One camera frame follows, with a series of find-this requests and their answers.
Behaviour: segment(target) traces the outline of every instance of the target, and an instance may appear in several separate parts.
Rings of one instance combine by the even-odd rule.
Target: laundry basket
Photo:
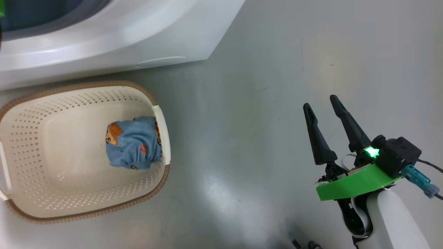
[[[155,116],[162,158],[149,170],[112,167],[107,125]],[[92,82],[21,97],[0,109],[0,197],[20,218],[37,224],[107,214],[159,192],[171,148],[162,110],[143,87]]]

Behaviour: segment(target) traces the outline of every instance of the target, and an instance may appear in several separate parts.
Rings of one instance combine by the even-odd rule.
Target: basket rim
[[[107,86],[132,87],[134,89],[139,90],[143,94],[145,94],[146,97],[148,97],[148,99],[151,101],[153,106],[158,105],[157,100],[154,98],[154,96],[148,90],[146,90],[144,87],[142,87],[136,83],[130,82],[130,81],[116,80],[116,81],[87,82],[87,83],[80,83],[80,84],[75,84],[75,85],[62,86],[62,87],[58,87],[58,88],[48,89],[45,91],[41,91],[41,92],[37,92],[37,93],[33,93],[33,94],[29,94],[29,95],[26,95],[23,97],[16,98],[16,99],[10,101],[9,103],[7,103],[5,106],[3,106],[0,109],[0,122],[3,120],[4,116],[6,115],[6,113],[9,110],[11,110],[12,108],[14,108],[17,105],[20,105],[22,103],[32,101],[32,100],[35,100],[38,98],[42,98],[42,97],[47,97],[47,96],[54,95],[54,94],[65,93],[65,92],[81,90],[81,89],[88,89],[88,88],[107,87]],[[64,215],[64,216],[56,216],[56,217],[49,217],[49,218],[40,218],[40,217],[35,217],[32,215],[29,215],[29,214],[25,213],[24,211],[22,211],[14,203],[14,200],[11,198],[5,200],[5,203],[6,203],[6,206],[8,207],[8,209],[13,214],[15,214],[17,217],[19,217],[20,219],[25,220],[27,222],[34,223],[34,224],[55,224],[55,223],[70,222],[70,221],[92,218],[92,217],[100,216],[103,214],[109,214],[109,213],[112,213],[112,212],[115,212],[118,210],[122,210],[122,209],[125,209],[127,207],[133,206],[135,204],[144,202],[144,201],[152,198],[154,195],[156,195],[163,188],[164,184],[166,183],[166,180],[168,179],[169,170],[170,170],[170,164],[165,165],[163,176],[162,176],[160,182],[149,193],[144,194],[140,197],[134,198],[132,200],[120,203],[120,204],[116,204],[113,206],[109,206],[109,207],[105,207],[105,208],[101,208],[101,209],[93,210],[93,211],[89,211],[89,212]]]

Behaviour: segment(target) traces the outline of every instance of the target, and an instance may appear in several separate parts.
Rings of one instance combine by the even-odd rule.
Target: folded clothing
[[[162,148],[154,117],[117,121],[106,131],[106,154],[114,167],[149,169],[160,161]]]

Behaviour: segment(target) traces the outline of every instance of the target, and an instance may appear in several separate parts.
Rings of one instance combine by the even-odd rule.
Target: cable
[[[437,197],[437,198],[440,199],[440,200],[443,200],[443,196],[441,196],[441,195],[439,195],[439,194],[435,194],[434,196]]]
[[[419,161],[419,162],[421,162],[421,163],[424,163],[424,164],[427,164],[427,165],[433,167],[434,169],[440,171],[441,173],[443,173],[443,169],[442,169],[442,168],[440,168],[440,167],[438,167],[438,166],[436,166],[436,165],[434,165],[434,164],[431,164],[431,163],[428,162],[428,161],[421,160],[421,159],[418,159],[417,161]]]

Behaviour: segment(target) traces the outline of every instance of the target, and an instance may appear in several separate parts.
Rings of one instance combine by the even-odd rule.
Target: concrete floor
[[[405,136],[441,162],[439,0],[247,0],[210,59],[0,92],[0,104],[52,86],[127,79],[159,100],[171,136],[167,184],[98,218],[36,226],[0,205],[1,248],[353,248],[335,202],[320,202],[302,105],[339,159],[349,153],[329,95],[370,138]],[[419,165],[443,187],[443,178]],[[398,182],[431,248],[443,202]]]

